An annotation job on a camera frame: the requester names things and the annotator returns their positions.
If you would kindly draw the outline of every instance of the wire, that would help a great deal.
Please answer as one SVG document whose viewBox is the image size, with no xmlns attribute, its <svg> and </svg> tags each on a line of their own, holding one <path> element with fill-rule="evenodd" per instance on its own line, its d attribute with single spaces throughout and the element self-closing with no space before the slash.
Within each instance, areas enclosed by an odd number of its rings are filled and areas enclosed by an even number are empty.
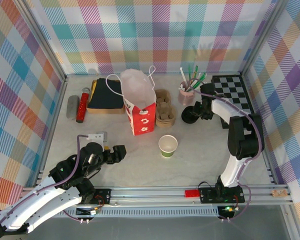
<svg viewBox="0 0 300 240">
<path fill-rule="evenodd" d="M 93 210 L 97 210 L 98 208 L 99 207 L 96 206 L 96 207 L 94 207 L 92 209 L 89 209 L 89 210 L 83 210 L 83 209 L 80 209 L 80 208 L 77 208 L 76 210 L 79 211 L 79 212 L 81 212 L 81 214 L 79 214 L 79 215 L 86 215 L 86 214 L 90 213 Z"/>
<path fill-rule="evenodd" d="M 235 207 L 237 208 L 238 207 L 238 203 L 239 203 L 238 197 L 236 195 L 233 195 L 233 197 L 235 198 L 235 201 L 236 201 Z"/>
<path fill-rule="evenodd" d="M 96 195 L 94 198 L 95 198 L 95 199 L 98 199 L 98 201 L 99 201 L 99 198 L 102 199 L 102 206 L 100 206 L 100 208 L 102 208 L 102 207 L 105 205 L 105 199 L 104 199 L 102 196 Z"/>
<path fill-rule="evenodd" d="M 208 184 L 209 187 L 210 187 L 211 189 L 213 189 L 213 187 L 212 187 L 207 181 L 202 181 L 202 182 L 200 182 L 199 185 L 198 185 L 198 188 L 200 187 L 201 184 Z"/>
<path fill-rule="evenodd" d="M 13 208 L 11 208 L 10 211 L 8 211 L 8 213 L 6 214 L 6 216 L 4 216 L 1 220 L 0 220 L 0 225 L 9 217 L 10 214 L 12 214 L 18 207 L 20 207 L 23 203 L 25 203 L 26 201 L 28 201 L 29 199 L 33 198 L 34 196 L 37 196 L 39 193 L 41 193 L 42 191 L 48 189 L 48 188 L 52 188 L 52 187 L 56 187 L 59 185 L 62 185 L 64 183 L 66 183 L 68 180 L 70 180 L 72 178 L 72 176 L 75 174 L 78 165 L 79 165 L 79 159 L 80 159 L 80 138 L 87 138 L 87 135 L 82 135 L 79 134 L 78 136 L 76 136 L 76 143 L 77 143 L 77 155 L 76 155 L 76 161 L 75 161 L 75 165 L 74 168 L 72 170 L 72 172 L 70 173 L 70 175 L 68 177 L 66 177 L 64 180 L 45 186 L 39 190 L 37 190 L 36 192 L 33 192 L 31 195 L 22 198 L 22 200 L 20 202 L 18 202 Z"/>
<path fill-rule="evenodd" d="M 98 171 L 96 171 L 94 174 L 92 174 L 90 177 L 88 177 L 87 181 L 92 179 L 95 175 L 97 175 L 100 172 L 101 169 L 99 169 Z"/>
<path fill-rule="evenodd" d="M 247 208 L 248 208 L 248 206 L 249 206 L 249 204 L 250 204 L 250 202 L 251 202 L 251 196 L 252 196 L 252 194 L 251 194 L 251 189 L 250 189 L 250 187 L 249 187 L 248 185 L 241 184 L 241 183 L 239 182 L 239 178 L 240 178 L 240 176 L 241 176 L 241 174 L 242 174 L 242 172 L 243 172 L 245 166 L 246 166 L 250 161 L 257 159 L 257 158 L 260 156 L 260 154 L 261 154 L 261 151 L 262 151 L 262 141 L 261 141 L 261 135 L 260 135 L 260 132 L 259 132 L 259 130 L 258 130 L 257 125 L 256 125 L 255 122 L 251 119 L 251 117 L 250 117 L 245 111 L 243 111 L 242 109 L 240 109 L 240 108 L 238 108 L 236 105 L 234 105 L 232 102 L 230 102 L 230 101 L 228 101 L 228 100 L 226 100 L 226 99 L 224 99 L 224 98 L 222 98 L 222 97 L 213 96 L 213 95 L 210 95 L 210 94 L 206 94 L 206 93 L 202 93 L 202 92 L 200 92 L 200 91 L 197 91 L 197 90 L 195 90 L 191 85 L 190 85 L 189 87 L 190 87 L 195 93 L 197 93 L 197 94 L 200 94 L 200 95 L 205 96 L 205 97 L 208 97 L 208 98 L 217 99 L 217 100 L 220 100 L 220 101 L 222 101 L 222 102 L 228 104 L 231 108 L 233 108 L 234 110 L 238 111 L 238 112 L 241 113 L 243 116 L 245 116 L 245 117 L 248 119 L 248 121 L 251 123 L 251 125 L 252 125 L 252 127 L 253 127 L 253 129 L 254 129 L 254 131 L 255 131 L 256 137 L 257 137 L 257 139 L 258 139 L 258 152 L 257 152 L 257 154 L 256 154 L 255 156 L 253 156 L 253 157 L 251 157 L 251 158 L 248 158 L 247 160 L 244 161 L 244 164 L 240 167 L 239 172 L 238 172 L 238 175 L 237 175 L 237 177 L 236 177 L 236 181 L 237 181 L 238 185 L 239 185 L 240 187 L 242 187 L 242 188 L 247 188 L 248 191 L 249 191 L 249 198 L 248 198 L 248 202 L 246 203 L 245 207 L 243 208 L 243 210 L 242 210 L 238 215 L 236 215 L 236 216 L 234 216 L 234 217 L 232 218 L 232 220 L 233 220 L 233 219 L 236 219 L 236 218 L 238 218 L 239 216 L 241 216 L 241 215 L 247 210 Z"/>
<path fill-rule="evenodd" d="M 82 219 L 82 221 L 81 220 L 79 220 L 78 218 L 76 218 L 76 217 L 74 217 L 74 216 L 71 216 L 70 214 L 68 214 L 65 210 L 63 210 L 63 212 L 64 212 L 64 214 L 65 215 L 67 215 L 69 218 L 71 218 L 72 220 L 75 220 L 75 221 L 77 221 L 77 222 L 79 222 L 79 223 L 88 223 L 88 221 L 86 221 L 86 220 L 83 220 Z"/>
</svg>

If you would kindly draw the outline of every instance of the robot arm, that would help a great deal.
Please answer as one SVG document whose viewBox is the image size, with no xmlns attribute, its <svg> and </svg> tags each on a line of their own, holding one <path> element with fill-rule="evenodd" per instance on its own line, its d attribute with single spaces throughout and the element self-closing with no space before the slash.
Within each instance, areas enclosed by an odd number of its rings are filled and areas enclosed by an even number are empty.
<svg viewBox="0 0 300 240">
<path fill-rule="evenodd" d="M 203 94 L 215 96 L 215 87 L 213 83 L 205 83 L 200 87 Z M 220 116 L 229 128 L 228 149 L 230 157 L 224 172 L 219 176 L 216 183 L 216 195 L 227 195 L 226 189 L 236 188 L 238 186 L 238 174 L 242 165 L 247 165 L 245 161 L 254 157 L 259 149 L 258 138 L 255 129 L 249 123 L 249 120 L 240 112 L 230 107 L 220 99 L 214 99 L 208 96 L 201 96 L 202 102 L 196 102 L 194 106 L 188 106 L 182 112 L 182 119 L 188 124 L 193 124 L 199 118 L 211 120 L 213 115 Z M 262 130 L 262 119 L 258 114 L 249 114 L 261 136 L 262 150 L 264 149 L 264 139 Z"/>
<path fill-rule="evenodd" d="M 89 203 L 94 197 L 95 188 L 86 178 L 103 164 L 119 163 L 126 155 L 124 145 L 113 147 L 113 152 L 104 148 L 106 132 L 90 134 L 88 139 L 94 142 L 81 148 L 78 166 L 73 176 L 62 185 L 51 186 L 66 180 L 73 171 L 77 155 L 72 155 L 59 162 L 49 175 L 25 197 L 0 211 L 0 239 L 22 239 L 23 235 L 32 232 L 37 226 L 55 214 L 79 203 Z M 16 205 L 21 204 L 13 213 L 8 212 Z"/>
</svg>

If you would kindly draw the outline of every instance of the pen holder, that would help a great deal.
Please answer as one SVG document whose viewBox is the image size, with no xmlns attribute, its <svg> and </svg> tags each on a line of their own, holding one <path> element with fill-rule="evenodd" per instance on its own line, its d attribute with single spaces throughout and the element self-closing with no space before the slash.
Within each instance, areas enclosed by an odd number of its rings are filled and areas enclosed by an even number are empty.
<svg viewBox="0 0 300 240">
<path fill-rule="evenodd" d="M 186 84 L 184 82 L 180 83 L 183 88 L 186 88 Z M 187 106 L 193 103 L 195 99 L 195 92 L 194 91 L 182 91 L 182 89 L 179 90 L 179 96 L 178 96 L 178 101 L 181 103 L 183 106 Z"/>
</svg>

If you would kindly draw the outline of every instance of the gray eraser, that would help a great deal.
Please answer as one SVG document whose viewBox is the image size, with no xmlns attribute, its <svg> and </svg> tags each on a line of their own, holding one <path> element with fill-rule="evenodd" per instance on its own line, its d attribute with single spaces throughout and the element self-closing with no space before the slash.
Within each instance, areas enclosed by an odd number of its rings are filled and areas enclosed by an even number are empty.
<svg viewBox="0 0 300 240">
<path fill-rule="evenodd" d="M 76 119 L 79 107 L 79 97 L 77 95 L 72 95 L 68 99 L 68 104 L 66 106 L 66 118 Z"/>
</svg>

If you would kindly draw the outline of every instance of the bag handle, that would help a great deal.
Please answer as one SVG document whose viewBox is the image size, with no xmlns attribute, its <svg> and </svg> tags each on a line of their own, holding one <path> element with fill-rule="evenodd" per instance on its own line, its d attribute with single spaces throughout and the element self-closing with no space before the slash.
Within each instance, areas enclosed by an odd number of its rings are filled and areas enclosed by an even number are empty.
<svg viewBox="0 0 300 240">
<path fill-rule="evenodd" d="M 155 81 L 154 81 L 154 79 L 152 78 L 152 74 L 154 74 L 155 70 L 156 70 L 156 67 L 155 67 L 154 65 L 151 65 L 151 66 L 149 67 L 149 75 L 148 75 L 148 77 L 151 78 L 152 83 L 153 83 L 152 90 L 155 88 Z"/>
<path fill-rule="evenodd" d="M 152 90 L 155 88 L 155 81 L 154 81 L 154 79 L 152 78 L 152 74 L 154 74 L 155 71 L 156 71 L 156 67 L 155 67 L 154 65 L 151 65 L 151 66 L 149 67 L 149 75 L 148 75 L 148 77 L 151 78 L 152 83 L 153 83 Z M 108 89 L 111 90 L 111 92 L 113 92 L 113 93 L 115 93 L 115 94 L 117 94 L 117 95 L 119 95 L 119 96 L 124 97 L 123 94 L 120 94 L 120 93 L 118 93 L 118 92 L 112 90 L 112 89 L 109 87 L 109 84 L 108 84 L 108 77 L 110 77 L 110 76 L 116 76 L 116 77 L 119 79 L 120 83 L 122 84 L 121 79 L 120 79 L 120 77 L 119 77 L 117 74 L 110 74 L 110 75 L 108 75 L 108 76 L 105 78 L 105 84 L 106 84 L 106 86 L 108 87 Z"/>
<path fill-rule="evenodd" d="M 106 84 L 106 86 L 108 87 L 108 89 L 110 89 L 111 92 L 113 92 L 113 93 L 115 93 L 115 94 L 117 94 L 117 95 L 119 95 L 119 96 L 124 97 L 123 94 L 120 94 L 120 93 L 118 93 L 118 92 L 112 90 L 112 89 L 109 87 L 109 85 L 108 85 L 108 77 L 110 77 L 110 76 L 116 76 L 116 77 L 119 79 L 120 83 L 122 84 L 121 79 L 120 79 L 120 77 L 119 77 L 117 74 L 110 74 L 110 75 L 108 75 L 108 76 L 105 78 L 105 84 Z"/>
</svg>

